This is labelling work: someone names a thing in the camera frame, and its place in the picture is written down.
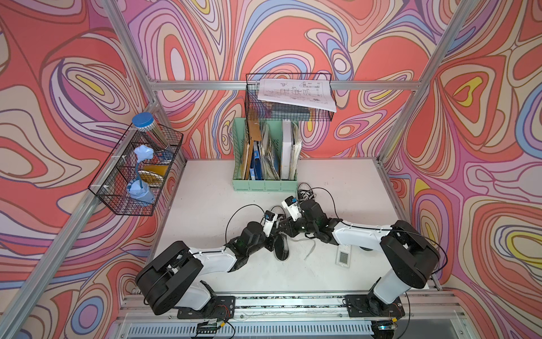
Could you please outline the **black sneaker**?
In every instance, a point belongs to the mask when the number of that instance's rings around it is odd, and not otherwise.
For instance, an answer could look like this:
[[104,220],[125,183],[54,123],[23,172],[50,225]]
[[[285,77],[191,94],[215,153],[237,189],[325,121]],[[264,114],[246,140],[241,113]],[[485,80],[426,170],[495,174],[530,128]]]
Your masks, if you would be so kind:
[[302,216],[294,220],[292,216],[279,215],[271,232],[276,259],[286,261],[289,258],[289,240],[293,240],[293,242],[311,241],[312,247],[304,258],[306,261],[316,248],[316,240],[309,237],[311,231],[305,217]]
[[301,182],[297,187],[297,199],[298,201],[307,201],[315,198],[313,187],[306,183]]

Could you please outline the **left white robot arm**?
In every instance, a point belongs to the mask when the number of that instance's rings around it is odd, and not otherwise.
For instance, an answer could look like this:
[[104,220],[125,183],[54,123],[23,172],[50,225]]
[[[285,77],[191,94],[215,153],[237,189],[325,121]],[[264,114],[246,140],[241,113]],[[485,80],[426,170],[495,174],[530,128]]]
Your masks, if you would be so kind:
[[138,273],[135,283],[144,303],[157,316],[171,309],[179,310],[183,318],[210,316],[221,308],[220,300],[201,278],[238,271],[276,233],[276,221],[250,222],[240,236],[216,249],[197,249],[175,241]]

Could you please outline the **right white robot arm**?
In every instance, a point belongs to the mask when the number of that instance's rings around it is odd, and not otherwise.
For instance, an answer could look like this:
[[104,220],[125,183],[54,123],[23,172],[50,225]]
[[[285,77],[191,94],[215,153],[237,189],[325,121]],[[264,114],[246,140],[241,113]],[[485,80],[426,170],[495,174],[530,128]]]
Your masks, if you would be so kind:
[[359,247],[383,253],[390,270],[369,290],[366,303],[380,309],[410,289],[422,289],[440,262],[438,250],[407,221],[371,226],[329,218],[313,199],[298,201],[290,196],[282,202],[289,217],[278,226],[279,234],[294,238],[306,234],[311,239],[335,246]]

